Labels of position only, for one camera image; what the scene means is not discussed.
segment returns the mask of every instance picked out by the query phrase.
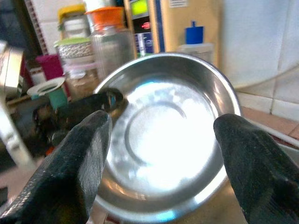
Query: metal bowl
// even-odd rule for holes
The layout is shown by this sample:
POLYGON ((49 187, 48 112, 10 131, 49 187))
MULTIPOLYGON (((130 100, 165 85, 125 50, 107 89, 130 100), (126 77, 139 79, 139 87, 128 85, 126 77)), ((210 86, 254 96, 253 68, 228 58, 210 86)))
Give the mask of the metal bowl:
POLYGON ((135 223, 192 211, 226 181, 214 120, 240 115, 229 81, 211 64, 163 53, 131 61, 95 90, 119 89, 128 104, 114 127, 96 203, 135 223))

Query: clear plastic jar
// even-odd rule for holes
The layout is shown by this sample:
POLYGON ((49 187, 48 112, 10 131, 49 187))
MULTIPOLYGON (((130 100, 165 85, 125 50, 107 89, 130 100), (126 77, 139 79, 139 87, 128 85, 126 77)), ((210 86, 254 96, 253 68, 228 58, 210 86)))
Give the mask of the clear plastic jar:
POLYGON ((123 26, 122 13, 122 7, 106 7, 90 12, 94 23, 90 38, 100 81, 135 58, 133 34, 123 26))
POLYGON ((72 101, 92 95, 100 83, 96 63, 65 65, 64 75, 72 101))

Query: blue cap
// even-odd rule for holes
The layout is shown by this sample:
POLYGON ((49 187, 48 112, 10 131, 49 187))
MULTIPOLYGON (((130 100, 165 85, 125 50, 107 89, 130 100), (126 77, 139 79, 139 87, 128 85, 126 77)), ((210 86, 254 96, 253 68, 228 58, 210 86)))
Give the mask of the blue cap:
POLYGON ((195 26, 195 21, 192 21, 192 26, 185 29, 186 44, 197 44, 204 41, 204 27, 195 26))

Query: orange lid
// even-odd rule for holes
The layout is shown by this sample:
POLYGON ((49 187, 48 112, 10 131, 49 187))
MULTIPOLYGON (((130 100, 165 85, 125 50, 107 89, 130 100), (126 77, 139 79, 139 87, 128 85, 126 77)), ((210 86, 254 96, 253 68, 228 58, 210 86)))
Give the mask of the orange lid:
POLYGON ((123 7, 104 7, 86 12, 91 16, 96 29, 103 29, 106 26, 123 27, 123 7))

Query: white bottle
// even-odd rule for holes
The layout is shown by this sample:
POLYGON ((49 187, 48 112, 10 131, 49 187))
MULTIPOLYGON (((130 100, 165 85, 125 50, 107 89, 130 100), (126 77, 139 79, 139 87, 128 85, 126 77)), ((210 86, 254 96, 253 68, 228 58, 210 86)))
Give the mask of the white bottle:
POLYGON ((209 63, 214 61, 214 45, 212 43, 203 43, 204 27, 192 26, 185 29, 186 44, 180 45, 177 52, 189 54, 209 63))

